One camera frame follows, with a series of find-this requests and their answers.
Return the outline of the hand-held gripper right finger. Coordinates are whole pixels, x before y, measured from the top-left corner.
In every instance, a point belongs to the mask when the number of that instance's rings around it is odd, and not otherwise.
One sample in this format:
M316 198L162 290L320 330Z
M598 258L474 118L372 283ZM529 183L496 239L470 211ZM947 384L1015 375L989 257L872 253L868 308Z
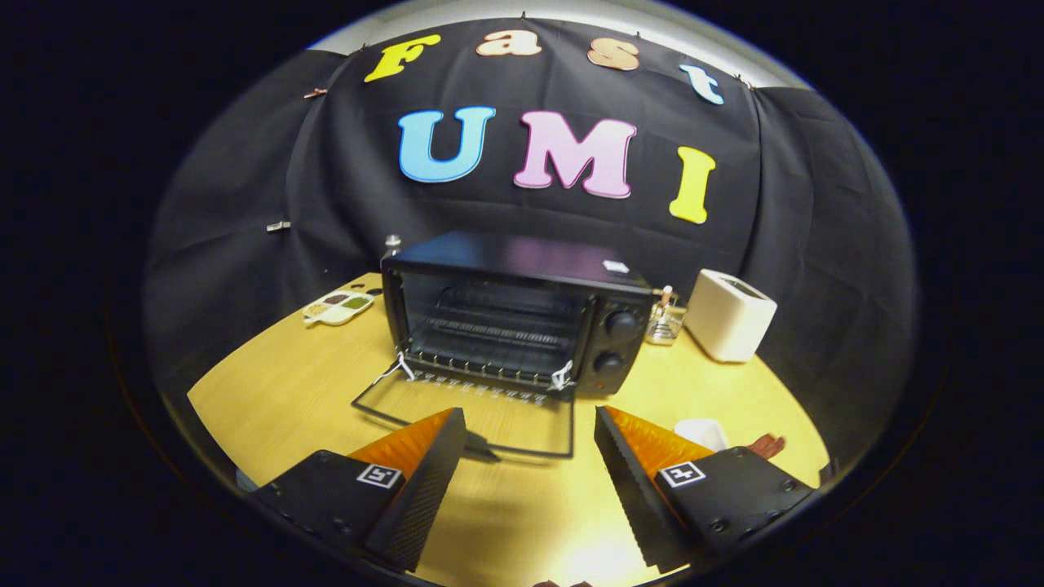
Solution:
M643 560L660 572L749 549L814 492L761 451L711 450L613 406L597 406L594 439Z

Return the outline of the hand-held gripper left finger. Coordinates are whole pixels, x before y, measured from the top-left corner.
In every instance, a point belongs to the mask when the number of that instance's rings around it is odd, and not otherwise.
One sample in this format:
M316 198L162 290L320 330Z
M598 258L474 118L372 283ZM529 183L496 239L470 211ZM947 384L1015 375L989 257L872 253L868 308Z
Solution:
M314 451L250 495L328 549L413 572L466 439L448 408L349 454Z

